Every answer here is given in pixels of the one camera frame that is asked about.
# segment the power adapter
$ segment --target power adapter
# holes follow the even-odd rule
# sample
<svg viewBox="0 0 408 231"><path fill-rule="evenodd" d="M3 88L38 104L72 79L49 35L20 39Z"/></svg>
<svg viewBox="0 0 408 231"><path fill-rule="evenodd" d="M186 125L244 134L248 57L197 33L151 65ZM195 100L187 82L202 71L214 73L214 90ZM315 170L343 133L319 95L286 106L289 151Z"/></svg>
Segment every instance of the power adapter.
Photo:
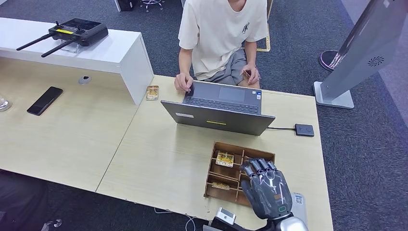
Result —
<svg viewBox="0 0 408 231"><path fill-rule="evenodd" d="M308 124L295 124L294 125L296 136L310 136L314 137L313 126Z"/></svg>

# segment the small box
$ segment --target small box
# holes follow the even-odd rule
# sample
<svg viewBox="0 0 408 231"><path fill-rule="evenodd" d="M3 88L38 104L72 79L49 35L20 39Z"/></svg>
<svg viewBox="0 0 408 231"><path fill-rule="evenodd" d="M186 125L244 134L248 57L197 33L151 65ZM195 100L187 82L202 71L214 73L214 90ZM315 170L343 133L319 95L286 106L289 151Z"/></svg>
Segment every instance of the small box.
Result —
<svg viewBox="0 0 408 231"><path fill-rule="evenodd" d="M234 155L232 167L216 164L219 151ZM273 153L215 142L208 168L204 197L211 196L240 205L251 206L241 187L241 181L249 181L249 177L240 171L243 162L250 158L264 158L267 161L275 162L275 154ZM214 187L214 185L223 185L223 187Z"/></svg>

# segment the robotic thumb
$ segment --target robotic thumb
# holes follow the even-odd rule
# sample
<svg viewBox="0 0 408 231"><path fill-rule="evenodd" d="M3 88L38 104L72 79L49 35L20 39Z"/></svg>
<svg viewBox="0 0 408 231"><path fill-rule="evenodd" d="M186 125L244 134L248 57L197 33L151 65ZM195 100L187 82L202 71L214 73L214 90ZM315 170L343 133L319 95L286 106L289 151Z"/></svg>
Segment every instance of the robotic thumb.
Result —
<svg viewBox="0 0 408 231"><path fill-rule="evenodd" d="M255 214L261 218L265 219L265 214L261 211L261 208L259 207L259 203L256 201L254 197L254 193L252 191L251 185L248 181L243 180L241 181L241 186L242 186L242 191L245 194L246 198L248 199L249 203L251 203L252 210L255 212Z"/></svg>

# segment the small card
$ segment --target small card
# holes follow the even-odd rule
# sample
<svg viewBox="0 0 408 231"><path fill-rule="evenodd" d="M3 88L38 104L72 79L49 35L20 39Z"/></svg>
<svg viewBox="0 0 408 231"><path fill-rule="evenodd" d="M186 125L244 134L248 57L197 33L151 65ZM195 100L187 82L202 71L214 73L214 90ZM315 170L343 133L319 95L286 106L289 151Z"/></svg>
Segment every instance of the small card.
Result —
<svg viewBox="0 0 408 231"><path fill-rule="evenodd" d="M218 151L216 164L226 167L232 167L234 165L234 155Z"/></svg>
<svg viewBox="0 0 408 231"><path fill-rule="evenodd" d="M224 190L229 190L230 189L229 185L223 184L223 183L218 183L218 182L213 182L211 187L224 189Z"/></svg>
<svg viewBox="0 0 408 231"><path fill-rule="evenodd" d="M146 90L146 100L157 100L159 99L159 86L147 86Z"/></svg>

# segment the gray carpet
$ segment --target gray carpet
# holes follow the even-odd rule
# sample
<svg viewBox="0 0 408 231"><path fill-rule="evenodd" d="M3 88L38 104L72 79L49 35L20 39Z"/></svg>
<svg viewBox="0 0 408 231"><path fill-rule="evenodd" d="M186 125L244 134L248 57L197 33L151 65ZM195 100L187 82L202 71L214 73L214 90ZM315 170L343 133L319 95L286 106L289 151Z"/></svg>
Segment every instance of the gray carpet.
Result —
<svg viewBox="0 0 408 231"><path fill-rule="evenodd" d="M140 31L155 74L178 71L179 0L150 13L118 13L113 0L8 0L0 16L53 22L73 17L105 22L109 28ZM259 52L261 87L313 95L312 84L329 72L319 54L338 48L353 23L340 0L274 0L269 27L271 52ZM333 225L340 230L406 230L408 226L408 129L378 74L351 90L353 110L318 106ZM61 231L183 230L183 215L114 198L51 185L53 216Z"/></svg>

